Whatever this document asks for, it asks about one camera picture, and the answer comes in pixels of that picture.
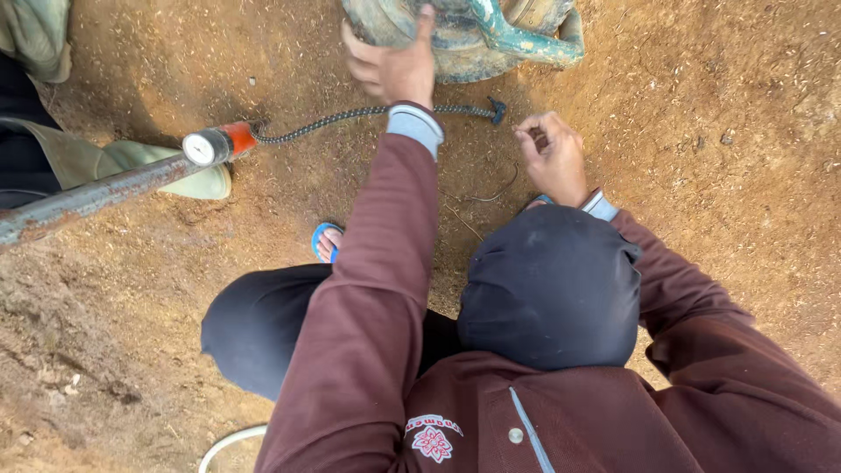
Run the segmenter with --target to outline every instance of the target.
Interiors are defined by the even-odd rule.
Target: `black braided hose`
[[[490,100],[490,104],[493,105],[493,110],[481,109],[472,105],[436,105],[434,111],[437,114],[465,114],[490,118],[491,123],[493,123],[494,125],[499,125],[502,121],[502,118],[505,116],[506,106],[502,102],[493,100],[491,97],[488,97],[488,100]],[[347,112],[341,112],[339,114],[330,115],[329,117],[324,117],[321,120],[318,120],[304,127],[298,128],[297,130],[291,131],[283,136],[262,136],[260,135],[259,129],[257,129],[258,125],[252,125],[251,135],[254,136],[255,140],[264,145],[280,144],[285,143],[286,141],[294,140],[295,138],[298,138],[301,135],[310,133],[313,130],[318,130],[324,125],[329,125],[339,120],[359,117],[363,115],[384,114],[388,112],[390,108],[391,107],[366,107],[364,109],[348,110]]]

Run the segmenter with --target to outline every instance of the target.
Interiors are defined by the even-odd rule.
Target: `maroon sleeve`
[[[721,285],[625,210],[611,222],[643,248],[640,323],[672,387],[652,393],[707,471],[831,471],[841,409]]]
[[[255,471],[386,471],[417,375],[437,231],[432,156],[383,134],[313,294]]]

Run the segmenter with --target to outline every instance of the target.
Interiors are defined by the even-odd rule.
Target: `person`
[[[69,11],[68,0],[0,1],[0,210],[179,153],[125,140],[99,148],[53,120],[29,77],[61,83],[70,76]],[[230,189],[230,172],[219,165],[159,190],[224,199]]]
[[[334,263],[246,274],[204,318],[222,374],[277,400],[255,471],[841,470],[833,398],[589,191],[582,139],[555,113],[514,128],[546,197],[481,243],[456,321],[427,310],[432,28],[424,7],[396,50],[343,27],[352,75],[394,107],[347,231],[316,245]],[[623,368],[637,324],[668,389]]]

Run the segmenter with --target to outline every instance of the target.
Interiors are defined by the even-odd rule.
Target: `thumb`
[[[541,161],[540,153],[537,152],[537,146],[534,144],[534,140],[528,133],[517,130],[514,132],[514,136],[516,136],[517,140],[520,141],[520,151],[523,153],[523,159],[526,161],[526,164]]]
[[[420,16],[417,21],[417,34],[415,43],[430,45],[432,42],[432,30],[435,29],[435,8],[429,3],[420,7]]]

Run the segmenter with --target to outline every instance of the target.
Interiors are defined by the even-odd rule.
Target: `metal pole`
[[[202,169],[205,167],[194,164],[181,153],[17,209],[0,210],[0,253],[21,243],[43,238],[68,223],[174,183]]]

